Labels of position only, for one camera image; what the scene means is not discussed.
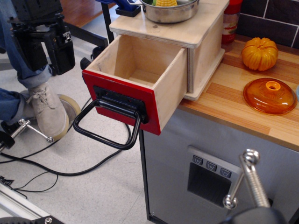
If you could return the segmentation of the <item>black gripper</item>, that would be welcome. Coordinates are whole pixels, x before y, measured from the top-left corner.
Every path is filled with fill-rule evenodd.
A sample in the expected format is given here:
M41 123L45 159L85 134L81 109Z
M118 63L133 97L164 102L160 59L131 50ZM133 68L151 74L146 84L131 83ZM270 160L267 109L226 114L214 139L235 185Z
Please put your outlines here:
M15 46L28 68L37 71L48 64L40 42L46 42L51 65L57 75L75 66L73 42L64 25L59 0L13 0L12 25Z

